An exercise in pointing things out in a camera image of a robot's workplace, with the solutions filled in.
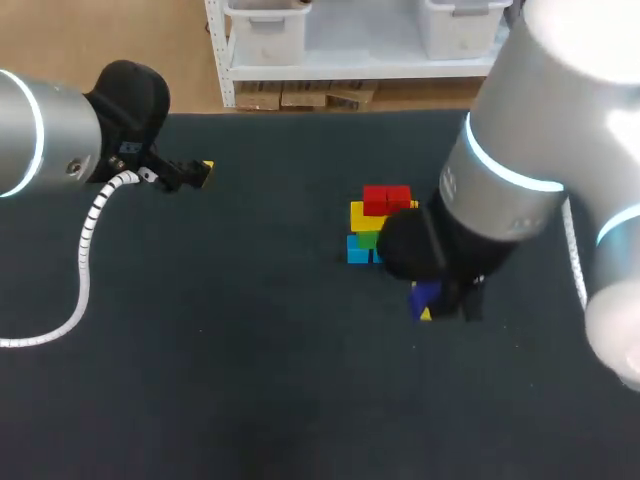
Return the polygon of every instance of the black mat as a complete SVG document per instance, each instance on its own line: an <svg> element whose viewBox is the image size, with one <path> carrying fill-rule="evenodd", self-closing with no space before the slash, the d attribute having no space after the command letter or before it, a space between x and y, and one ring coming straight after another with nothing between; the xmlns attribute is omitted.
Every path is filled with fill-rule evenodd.
<svg viewBox="0 0 640 480"><path fill-rule="evenodd" d="M216 160L215 180L118 192L86 317L0 351L1 478L636 479L640 395L586 343L559 218L491 281L480 324L413 324L406 284L344 263L349 200L426 198L461 120L171 118L160 153ZM72 311L94 194L0 204L1 335Z"/></svg>

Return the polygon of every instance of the white cable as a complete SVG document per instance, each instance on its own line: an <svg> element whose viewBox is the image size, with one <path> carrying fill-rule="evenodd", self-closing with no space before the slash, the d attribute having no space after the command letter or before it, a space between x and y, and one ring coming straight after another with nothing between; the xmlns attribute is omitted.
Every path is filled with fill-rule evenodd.
<svg viewBox="0 0 640 480"><path fill-rule="evenodd" d="M582 274L582 266L580 265L580 253L578 252L578 241L576 240L576 231L573 225L573 215L571 213L571 202L569 198L562 204L562 223L564 223L564 233L567 238L567 247L569 248L569 261L571 262L571 271L573 272L573 281L578 291L578 298L584 310L587 307L587 287L584 284L584 276Z"/></svg>
<svg viewBox="0 0 640 480"><path fill-rule="evenodd" d="M100 193L93 201L93 206L89 210L89 214L84 221L82 233L80 234L80 246L78 247L78 276L80 277L80 292L78 293L78 303L73 314L65 323L55 330L29 338L0 338L0 347L18 348L32 347L34 345L42 345L69 333L73 327L82 319L87 304L89 303L89 248L91 247L91 238L93 231L98 222L98 218L102 213L102 209L107 203L109 197L122 185L130 185L140 182L140 178L133 172L125 171L113 177L100 190Z"/></svg>

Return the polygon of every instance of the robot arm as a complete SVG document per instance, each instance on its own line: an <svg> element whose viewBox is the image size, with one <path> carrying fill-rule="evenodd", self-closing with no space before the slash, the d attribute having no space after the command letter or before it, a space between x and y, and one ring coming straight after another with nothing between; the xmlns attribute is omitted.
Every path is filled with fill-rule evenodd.
<svg viewBox="0 0 640 480"><path fill-rule="evenodd" d="M151 151L169 112L169 89L133 62L108 65L85 95L0 70L0 105L0 197L103 183L141 168L175 191L201 187L210 171L202 162L176 164Z"/></svg>
<svg viewBox="0 0 640 480"><path fill-rule="evenodd" d="M458 270L460 283L469 284L538 234L567 192L579 196L599 229L587 337L600 360L636 388L640 60L634 50L640 45L639 15L634 0L528 0L465 119L429 204L427 220L436 235L428 229L424 235L431 249L439 243L450 259L470 265L462 273L455 260L447 265L449 273ZM379 244L381 256L396 272L407 272L391 245L397 235L389 223ZM464 235L452 236L452 230ZM424 266L420 273L428 279L434 271Z"/></svg>

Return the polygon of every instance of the white shelf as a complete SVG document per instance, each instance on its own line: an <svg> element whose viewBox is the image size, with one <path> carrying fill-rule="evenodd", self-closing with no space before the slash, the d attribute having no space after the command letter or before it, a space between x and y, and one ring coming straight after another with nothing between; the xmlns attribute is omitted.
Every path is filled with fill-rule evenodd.
<svg viewBox="0 0 640 480"><path fill-rule="evenodd" d="M231 80L340 80L485 76L508 36L502 25L485 57L429 60L416 0L315 0L308 16L305 60L292 66L251 66L234 54Z"/></svg>

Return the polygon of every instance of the cardboard box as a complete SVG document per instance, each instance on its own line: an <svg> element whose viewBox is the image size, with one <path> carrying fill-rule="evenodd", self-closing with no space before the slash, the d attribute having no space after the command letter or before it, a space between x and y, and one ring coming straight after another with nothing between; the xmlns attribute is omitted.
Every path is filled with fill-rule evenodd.
<svg viewBox="0 0 640 480"><path fill-rule="evenodd" d="M338 80L331 82L328 95L352 102L369 103L377 88L377 80Z"/></svg>
<svg viewBox="0 0 640 480"><path fill-rule="evenodd" d="M346 98L327 96L327 112L366 112L371 102L354 102Z"/></svg>
<svg viewBox="0 0 640 480"><path fill-rule="evenodd" d="M282 89L283 107L325 107L329 81L288 81Z"/></svg>
<svg viewBox="0 0 640 480"><path fill-rule="evenodd" d="M334 112L366 112L378 88L377 80L339 80L331 82L327 107Z"/></svg>
<svg viewBox="0 0 640 480"><path fill-rule="evenodd" d="M242 82L236 84L239 110L279 110L282 82Z"/></svg>

